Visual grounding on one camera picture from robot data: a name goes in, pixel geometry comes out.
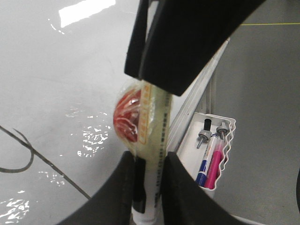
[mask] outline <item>pink highlighter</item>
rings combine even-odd
[[[223,140],[219,140],[216,144],[214,153],[212,155],[212,159],[210,162],[210,167],[207,172],[206,182],[204,184],[205,188],[213,189],[215,187],[215,181],[217,179],[219,164],[223,159],[223,148],[225,146],[225,142]]]

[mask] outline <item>blue marker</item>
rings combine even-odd
[[[211,158],[212,158],[212,154],[214,152],[215,146],[217,144],[217,135],[213,134],[210,137],[210,141],[207,144],[204,156],[203,156],[203,160],[196,178],[196,183],[201,186],[204,187],[205,181],[206,181],[206,175],[207,175],[207,171],[208,168],[210,166],[210,162],[211,162]]]

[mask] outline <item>wrapped red object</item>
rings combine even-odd
[[[137,128],[140,114],[141,89],[132,87],[118,101],[114,114],[113,125],[122,141],[137,142]]]

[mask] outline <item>yellow line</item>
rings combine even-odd
[[[243,23],[243,24],[241,24],[241,26],[272,26],[272,25],[300,25],[300,22]]]

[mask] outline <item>pen holder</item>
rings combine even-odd
[[[183,166],[187,170],[187,172],[191,175],[191,177],[196,180],[199,168],[201,166],[201,162],[207,147],[207,142],[204,142],[199,149],[197,149],[197,144],[199,142],[198,133],[200,130],[203,129],[204,126],[204,120],[210,119],[211,120],[211,132],[216,133],[217,127],[222,123],[225,122],[228,127],[229,131],[225,136],[224,142],[225,146],[223,148],[223,158],[218,166],[218,176],[216,178],[216,181],[214,183],[214,188],[209,189],[205,187],[203,190],[205,193],[213,198],[215,191],[218,187],[218,182],[221,179],[221,177],[224,175],[225,166],[229,161],[229,154],[230,150],[232,148],[233,144],[233,137],[235,132],[235,119],[212,115],[212,114],[202,114],[195,112],[190,125],[187,128],[187,131],[182,139],[182,142],[178,148],[177,155],[179,159],[181,160]]]

